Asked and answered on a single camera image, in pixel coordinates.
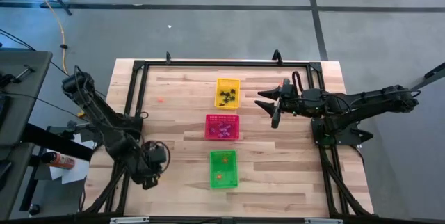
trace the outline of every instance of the plastic basket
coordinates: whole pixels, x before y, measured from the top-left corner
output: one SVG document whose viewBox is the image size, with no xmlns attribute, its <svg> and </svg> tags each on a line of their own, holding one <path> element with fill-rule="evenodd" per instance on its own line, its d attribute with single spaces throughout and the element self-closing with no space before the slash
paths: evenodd
<svg viewBox="0 0 445 224">
<path fill-rule="evenodd" d="M 239 116 L 206 115 L 206 129 L 204 137 L 207 140 L 238 140 Z"/>
<path fill-rule="evenodd" d="M 239 107 L 240 80 L 222 79 L 216 81 L 215 106 L 219 109 L 237 109 Z"/>
<path fill-rule="evenodd" d="M 229 189 L 238 186 L 236 151 L 210 151 L 210 187 Z"/>
</svg>

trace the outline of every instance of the pink basket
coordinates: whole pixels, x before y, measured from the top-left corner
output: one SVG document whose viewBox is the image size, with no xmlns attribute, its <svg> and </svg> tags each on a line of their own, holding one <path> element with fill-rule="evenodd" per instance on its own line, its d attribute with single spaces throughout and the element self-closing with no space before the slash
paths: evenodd
<svg viewBox="0 0 445 224">
<path fill-rule="evenodd" d="M 235 141 L 239 139 L 238 115 L 206 115 L 207 140 Z"/>
</svg>

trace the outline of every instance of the black desk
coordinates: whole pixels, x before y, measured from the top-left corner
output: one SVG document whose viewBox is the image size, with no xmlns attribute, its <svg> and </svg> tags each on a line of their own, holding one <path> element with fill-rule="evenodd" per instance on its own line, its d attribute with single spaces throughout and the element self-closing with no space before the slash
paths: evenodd
<svg viewBox="0 0 445 224">
<path fill-rule="evenodd" d="M 7 86 L 6 91 L 37 97 L 47 74 L 51 57 L 52 53 L 50 52 L 0 51 L 0 72 L 2 74 L 19 74 L 24 70 L 25 64 L 35 70 L 23 82 Z M 5 159 L 8 156 L 11 145 L 20 142 L 34 104 L 35 99 L 14 97 L 14 103 L 10 104 L 8 115 L 4 118 L 0 127 L 0 159 Z M 33 143 L 20 143 L 9 156 L 13 166 L 10 168 L 6 185 L 0 191 L 2 205 L 0 207 L 0 220 L 7 219 L 10 215 L 33 148 Z"/>
</svg>

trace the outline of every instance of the gray floor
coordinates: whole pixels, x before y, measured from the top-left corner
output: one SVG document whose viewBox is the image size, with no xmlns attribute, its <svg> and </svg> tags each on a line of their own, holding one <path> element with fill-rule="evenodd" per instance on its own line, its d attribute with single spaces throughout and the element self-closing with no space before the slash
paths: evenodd
<svg viewBox="0 0 445 224">
<path fill-rule="evenodd" d="M 66 0 L 78 3 L 150 3 L 202 5 L 308 6 L 309 0 Z M 320 6 L 445 6 L 445 0 L 317 0 Z M 57 10 L 65 29 L 67 66 L 93 75 L 106 93 L 116 58 L 252 58 L 268 59 L 279 49 L 285 59 L 320 60 L 314 23 L 307 11 L 230 10 Z M 411 86 L 444 61 L 445 13 L 320 13 L 327 56 L 340 61 L 349 93 L 400 84 Z M 1 28 L 39 50 L 52 51 L 61 64 L 60 32 L 49 10 L 0 8 Z M 18 47 L 0 38 L 5 47 Z M 60 90 L 63 78 L 51 67 L 40 98 L 72 112 L 73 103 Z M 37 103 L 31 122 L 41 127 L 61 125 L 69 115 Z M 364 128 L 373 129 L 372 120 Z M 396 150 L 382 141 L 364 145 L 366 176 L 375 212 L 397 218 L 425 218 L 413 211 L 399 189 L 400 178 L 389 157 Z M 35 202 L 41 216 L 76 211 L 81 184 L 39 184 Z M 14 218 L 25 217 L 16 211 Z"/>
</svg>

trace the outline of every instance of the white paper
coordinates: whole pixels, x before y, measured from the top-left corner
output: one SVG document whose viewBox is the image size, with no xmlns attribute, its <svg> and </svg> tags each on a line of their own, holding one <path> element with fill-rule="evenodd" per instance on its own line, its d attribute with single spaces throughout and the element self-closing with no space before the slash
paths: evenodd
<svg viewBox="0 0 445 224">
<path fill-rule="evenodd" d="M 90 149 L 92 149 L 92 147 L 94 145 L 93 141 L 82 142 L 80 134 L 75 134 L 73 141 L 75 143 L 84 145 Z M 74 159 L 76 160 L 76 163 L 75 163 L 74 167 L 71 169 L 49 167 L 49 171 L 51 173 L 51 178 L 57 179 L 59 177 L 62 177 L 62 184 L 85 179 L 86 175 L 88 174 L 88 169 L 90 168 L 90 162 L 84 161 L 83 159 L 78 159 L 78 158 L 74 158 Z"/>
</svg>

